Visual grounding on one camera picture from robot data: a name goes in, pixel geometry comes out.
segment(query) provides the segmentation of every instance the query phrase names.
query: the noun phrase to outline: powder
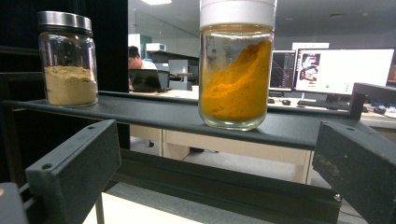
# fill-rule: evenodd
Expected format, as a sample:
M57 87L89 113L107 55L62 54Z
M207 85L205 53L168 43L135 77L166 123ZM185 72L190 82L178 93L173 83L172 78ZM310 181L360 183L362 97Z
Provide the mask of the powder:
M47 99L51 105L89 105L96 102L97 85L91 71L76 66L45 67Z
M204 87L201 108L215 119L245 121L265 113L271 41L249 45Z

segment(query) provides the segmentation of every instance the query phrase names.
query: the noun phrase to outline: bolt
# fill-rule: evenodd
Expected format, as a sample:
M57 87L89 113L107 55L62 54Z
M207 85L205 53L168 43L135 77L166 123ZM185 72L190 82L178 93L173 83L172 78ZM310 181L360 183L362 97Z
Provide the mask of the bolt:
M339 194L335 194L335 195L334 195L334 199L335 199L337 202L341 202L341 200L342 200L341 195L339 195Z

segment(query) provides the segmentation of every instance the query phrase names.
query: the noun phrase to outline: orange powder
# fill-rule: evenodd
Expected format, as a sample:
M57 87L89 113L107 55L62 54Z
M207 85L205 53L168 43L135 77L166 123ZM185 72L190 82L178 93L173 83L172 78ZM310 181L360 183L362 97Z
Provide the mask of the orange powder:
M222 120L260 117L267 106L271 47L270 41L249 45L227 68L213 75L202 93L202 110Z

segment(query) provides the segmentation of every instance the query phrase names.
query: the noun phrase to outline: monitor screen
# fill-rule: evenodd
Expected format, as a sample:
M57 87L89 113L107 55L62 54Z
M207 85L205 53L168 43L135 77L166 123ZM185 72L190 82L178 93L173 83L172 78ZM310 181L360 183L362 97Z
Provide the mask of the monitor screen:
M189 73L188 60L168 60L169 73L172 75L181 75Z
M270 91L291 91L295 55L295 50L273 50Z
M296 91L351 95L355 82L386 86L394 49L298 49Z

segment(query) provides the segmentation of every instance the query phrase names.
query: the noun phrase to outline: jar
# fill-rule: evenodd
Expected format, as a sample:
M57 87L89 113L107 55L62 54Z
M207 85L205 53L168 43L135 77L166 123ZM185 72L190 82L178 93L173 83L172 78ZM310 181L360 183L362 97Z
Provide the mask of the jar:
M38 46L50 105L93 105L98 101L91 20L76 14L37 13Z
M199 114L247 131L267 112L276 0L201 0Z

